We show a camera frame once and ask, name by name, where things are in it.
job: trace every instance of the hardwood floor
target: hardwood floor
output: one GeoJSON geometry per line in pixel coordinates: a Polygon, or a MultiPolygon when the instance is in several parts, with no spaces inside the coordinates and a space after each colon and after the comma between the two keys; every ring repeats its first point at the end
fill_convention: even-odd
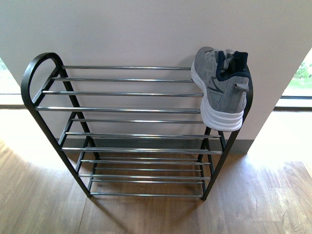
{"type": "Polygon", "coordinates": [[[273,112],[203,202],[88,199],[28,112],[0,110],[0,234],[311,234],[311,117],[273,112]]]}

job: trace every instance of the metal rod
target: metal rod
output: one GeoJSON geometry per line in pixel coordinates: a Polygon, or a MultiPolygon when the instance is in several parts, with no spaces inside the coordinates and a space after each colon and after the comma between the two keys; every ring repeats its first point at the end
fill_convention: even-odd
{"type": "Polygon", "coordinates": [[[203,124],[202,121],[191,120],[129,120],[129,119],[93,119],[93,118],[74,118],[76,122],[107,122],[107,123],[177,123],[177,124],[203,124]]]}
{"type": "Polygon", "coordinates": [[[87,147],[71,148],[63,147],[63,151],[73,152],[110,152],[110,153],[165,153],[165,154],[212,154],[221,155],[222,151],[197,150],[197,149],[141,149],[141,148],[113,148],[113,147],[87,147]]]}
{"type": "Polygon", "coordinates": [[[202,182],[182,182],[182,181],[152,181],[152,180],[110,180],[92,179],[93,182],[113,182],[113,183],[151,183],[151,184],[202,184],[202,182]]]}
{"type": "Polygon", "coordinates": [[[83,96],[152,96],[152,97],[202,97],[201,93],[130,93],[130,92],[68,92],[68,91],[43,91],[46,95],[83,95],[83,96]]]}
{"type": "Polygon", "coordinates": [[[112,171],[200,172],[200,170],[191,170],[191,169],[137,169],[137,168],[106,168],[106,167],[96,167],[95,169],[112,170],[112,171]]]}
{"type": "Polygon", "coordinates": [[[149,134],[100,134],[100,133],[71,133],[66,132],[69,136],[89,136],[93,138],[118,138],[118,139],[203,139],[203,138],[220,138],[216,135],[149,135],[149,134]]]}
{"type": "Polygon", "coordinates": [[[190,67],[148,67],[148,66],[63,66],[63,69],[113,69],[113,70],[184,70],[190,67]]]}
{"type": "Polygon", "coordinates": [[[100,157],[100,160],[108,159],[135,159],[135,160],[165,160],[165,161],[197,161],[196,158],[167,158],[167,157],[100,157]]]}
{"type": "Polygon", "coordinates": [[[107,163],[107,164],[160,164],[160,165],[209,165],[208,162],[153,162],[153,161],[120,161],[120,160],[86,160],[81,162],[107,163]]]}
{"type": "Polygon", "coordinates": [[[167,196],[167,197],[193,197],[202,198],[203,195],[179,195],[179,194],[118,194],[118,193],[95,193],[91,192],[91,195],[108,195],[108,196],[167,196]]]}
{"type": "Polygon", "coordinates": [[[166,113],[166,114],[200,114],[199,109],[129,109],[129,108],[101,108],[101,107],[42,107],[35,108],[36,111],[70,111],[70,112],[117,112],[117,113],[166,113]]]}
{"type": "Polygon", "coordinates": [[[91,82],[162,82],[162,83],[194,83],[191,79],[137,79],[137,78],[64,78],[55,77],[55,81],[91,81],[91,82]]]}
{"type": "Polygon", "coordinates": [[[94,174],[79,174],[79,177],[137,178],[137,179],[191,179],[191,180],[210,179],[210,177],[200,177],[200,176],[196,177],[196,176],[94,175],[94,174]]]}

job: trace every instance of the white shoe sole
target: white shoe sole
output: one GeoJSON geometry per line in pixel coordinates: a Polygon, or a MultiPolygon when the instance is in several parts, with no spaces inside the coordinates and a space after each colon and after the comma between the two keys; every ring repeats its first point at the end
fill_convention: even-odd
{"type": "Polygon", "coordinates": [[[200,114],[204,124],[211,129],[225,132],[233,132],[240,129],[243,123],[244,111],[231,114],[214,110],[208,102],[206,85],[195,71],[194,62],[191,68],[191,76],[195,84],[204,93],[200,105],[200,114]]]}

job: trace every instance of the gray sneaker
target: gray sneaker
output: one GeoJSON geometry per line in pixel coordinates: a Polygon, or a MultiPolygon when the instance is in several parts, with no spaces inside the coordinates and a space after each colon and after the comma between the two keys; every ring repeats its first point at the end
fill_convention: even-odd
{"type": "Polygon", "coordinates": [[[201,48],[192,64],[192,80],[204,92],[200,113],[205,125],[219,131],[241,128],[250,73],[245,52],[201,48]]]}

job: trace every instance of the metal shoe rack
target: metal shoe rack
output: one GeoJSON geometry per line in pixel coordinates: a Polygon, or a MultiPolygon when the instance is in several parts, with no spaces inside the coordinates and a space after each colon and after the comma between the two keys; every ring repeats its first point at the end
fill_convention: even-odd
{"type": "MultiPolygon", "coordinates": [[[[199,116],[200,109],[197,101],[195,108],[130,108],[130,107],[90,107],[80,106],[81,100],[89,96],[101,98],[123,97],[184,97],[202,98],[201,93],[142,93],[142,92],[90,92],[74,91],[74,83],[87,84],[91,82],[98,86],[105,86],[108,83],[118,82],[118,85],[127,87],[130,82],[150,85],[184,83],[185,85],[195,85],[189,79],[150,79],[150,78],[86,78],[86,76],[68,77],[67,70],[87,71],[86,69],[110,69],[110,70],[170,70],[177,72],[180,70],[190,70],[189,67],[133,67],[133,66],[65,66],[60,57],[55,53],[44,53],[37,56],[28,65],[21,84],[21,95],[25,106],[32,114],[40,128],[43,130],[52,146],[65,163],[66,167],[75,178],[79,186],[90,197],[92,195],[126,195],[126,196],[177,196],[177,197],[198,197],[205,200],[222,168],[222,165],[229,154],[231,147],[239,133],[231,132],[226,141],[221,131],[215,131],[206,127],[201,121],[190,116],[199,116]],[[44,61],[53,61],[52,73],[46,76],[46,81],[36,95],[31,98],[31,81],[35,71],[44,61]],[[54,84],[64,85],[64,91],[53,91],[54,84]],[[47,97],[64,96],[70,99],[71,106],[46,106],[42,101],[47,97]],[[67,113],[67,122],[61,122],[64,126],[60,137],[55,137],[50,124],[45,121],[44,114],[50,112],[67,113]],[[109,114],[122,116],[122,118],[107,118],[109,114]],[[137,119],[128,119],[127,115],[133,117],[136,113],[137,119]],[[146,119],[144,117],[170,116],[166,119],[146,119]],[[188,116],[187,120],[181,120],[177,116],[188,116]],[[72,125],[78,124],[83,131],[71,131],[72,125]],[[166,126],[179,125],[180,129],[188,126],[200,126],[203,134],[132,134],[132,133],[107,133],[96,132],[98,127],[91,127],[94,124],[106,126],[107,124],[145,124],[153,131],[160,124],[166,126]],[[77,144],[80,146],[67,146],[66,141],[70,137],[78,137],[77,144]],[[134,144],[124,143],[128,140],[134,144]],[[184,144],[185,140],[195,140],[199,142],[198,148],[184,144]],[[183,147],[177,147],[170,142],[182,142],[183,147]],[[219,149],[211,148],[212,143],[218,143],[219,149]],[[76,162],[73,162],[73,155],[76,155],[76,162]]],[[[247,93],[247,106],[244,111],[245,120],[253,99],[253,85],[250,79],[250,91],[247,93]]]]}

